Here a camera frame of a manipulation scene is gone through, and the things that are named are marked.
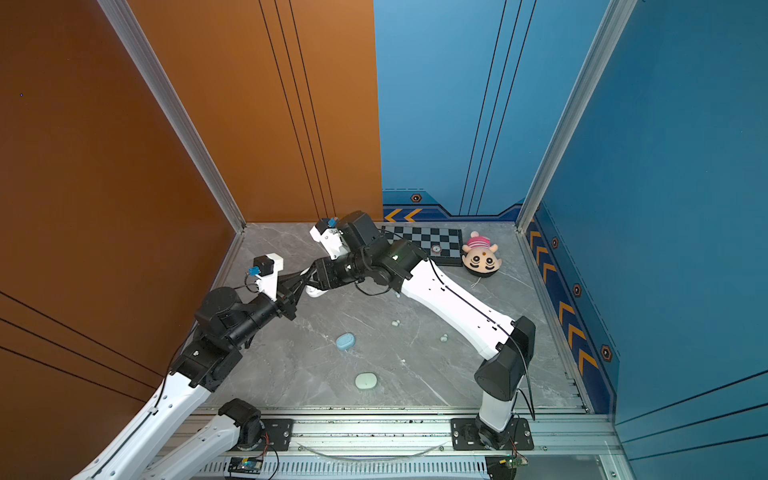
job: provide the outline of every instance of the blue soap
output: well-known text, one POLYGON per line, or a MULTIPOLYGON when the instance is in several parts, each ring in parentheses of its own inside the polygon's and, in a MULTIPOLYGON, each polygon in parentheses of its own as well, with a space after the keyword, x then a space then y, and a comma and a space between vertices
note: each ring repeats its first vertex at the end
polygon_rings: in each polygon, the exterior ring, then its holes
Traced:
POLYGON ((355 336, 352 333, 345 333, 336 339, 336 347, 339 350, 349 350, 355 345, 355 336))

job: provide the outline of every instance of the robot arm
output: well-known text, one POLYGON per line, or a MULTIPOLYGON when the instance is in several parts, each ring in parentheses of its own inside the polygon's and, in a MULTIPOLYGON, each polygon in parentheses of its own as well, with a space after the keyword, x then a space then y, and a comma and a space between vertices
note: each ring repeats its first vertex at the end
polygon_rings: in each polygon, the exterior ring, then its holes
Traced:
POLYGON ((311 231, 329 257, 314 263, 310 292, 331 290, 371 277, 417 302, 458 330, 483 357, 475 381, 483 389, 476 426, 482 441, 498 449, 510 437, 511 402, 533 357, 536 328, 516 321, 474 298, 448 278, 427 254, 405 239, 391 245, 371 218, 360 211, 341 220, 322 219, 311 231))
POLYGON ((329 256, 303 272, 278 277, 283 258, 271 253, 254 259, 260 293, 242 303, 235 289, 211 290, 195 313, 194 337, 173 362, 163 385, 107 448, 74 478, 77 480, 181 480, 235 445, 263 448, 258 409, 235 399, 196 435, 147 467, 179 425, 226 379, 243 358, 240 350, 277 316, 296 318, 304 291, 310 296, 370 277, 424 304, 456 328, 483 357, 475 380, 483 389, 475 420, 483 443, 499 449, 510 438, 511 401, 533 356, 535 326, 513 321, 480 302, 450 280, 427 254, 407 240, 391 245, 363 212, 338 222, 321 220, 311 232, 329 256))

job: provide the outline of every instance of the yellow chevron stripe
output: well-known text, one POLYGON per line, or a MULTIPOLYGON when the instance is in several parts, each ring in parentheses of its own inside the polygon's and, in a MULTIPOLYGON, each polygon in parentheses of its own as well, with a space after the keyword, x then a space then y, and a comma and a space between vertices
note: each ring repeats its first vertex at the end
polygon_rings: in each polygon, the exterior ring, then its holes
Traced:
POLYGON ((393 219, 393 217, 395 215, 399 214, 401 211, 402 211, 402 208, 396 208, 396 209, 392 210, 392 213, 390 213, 389 215, 384 217, 384 220, 386 220, 388 222, 395 223, 395 220, 393 219))
POLYGON ((571 312, 571 313, 573 313, 574 315, 576 315, 576 312, 574 312, 574 309, 573 309, 573 307, 571 307, 571 306, 570 306, 570 305, 568 305, 567 303, 562 303, 562 302, 560 302, 560 324, 561 324, 561 325, 563 324, 563 311, 566 311, 566 312, 571 312))
POLYGON ((413 220, 413 216, 416 215, 420 211, 422 211, 422 209, 421 208, 417 208, 416 210, 414 210, 410 214, 406 215, 406 220, 409 221, 409 222, 415 222, 416 220, 413 220))
POLYGON ((552 270, 553 272, 557 272, 557 269, 554 268, 554 265, 551 263, 544 262, 544 285, 547 284, 547 270, 552 270))
POLYGON ((587 354, 584 350, 578 351, 578 371, 581 374, 581 376, 584 376, 584 361, 587 360, 589 363, 591 363, 596 369, 599 369, 598 362, 593 359, 589 354, 587 354))
POLYGON ((541 265, 539 260, 541 259, 542 253, 549 254, 549 250, 545 249, 544 247, 536 247, 536 265, 541 265))
POLYGON ((578 328, 576 328, 573 325, 568 325, 568 345, 571 348, 574 348, 574 333, 576 335, 579 335, 581 338, 583 338, 585 340, 587 339, 587 337, 584 336, 584 332, 582 332, 581 330, 579 330, 578 328))
POLYGON ((531 250, 533 250, 533 237, 541 237, 539 232, 531 232, 531 250))

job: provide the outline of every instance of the plush toy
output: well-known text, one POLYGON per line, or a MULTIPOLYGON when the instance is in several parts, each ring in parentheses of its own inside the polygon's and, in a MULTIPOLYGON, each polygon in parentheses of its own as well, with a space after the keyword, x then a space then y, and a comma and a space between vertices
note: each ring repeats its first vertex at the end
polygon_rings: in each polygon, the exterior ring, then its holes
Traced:
POLYGON ((462 256, 462 262, 474 276, 491 276, 502 265, 501 259, 495 255, 498 245, 491 245, 491 241, 480 233, 472 232, 467 244, 462 245, 462 250, 466 253, 462 256))

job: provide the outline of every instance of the light green soap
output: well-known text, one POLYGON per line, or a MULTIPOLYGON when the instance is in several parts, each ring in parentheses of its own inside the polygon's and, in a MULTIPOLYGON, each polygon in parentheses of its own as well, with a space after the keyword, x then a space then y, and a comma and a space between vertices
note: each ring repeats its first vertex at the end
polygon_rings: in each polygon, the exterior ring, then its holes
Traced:
POLYGON ((376 386, 378 379, 372 373, 361 373, 355 378, 355 386, 361 390, 369 390, 376 386))

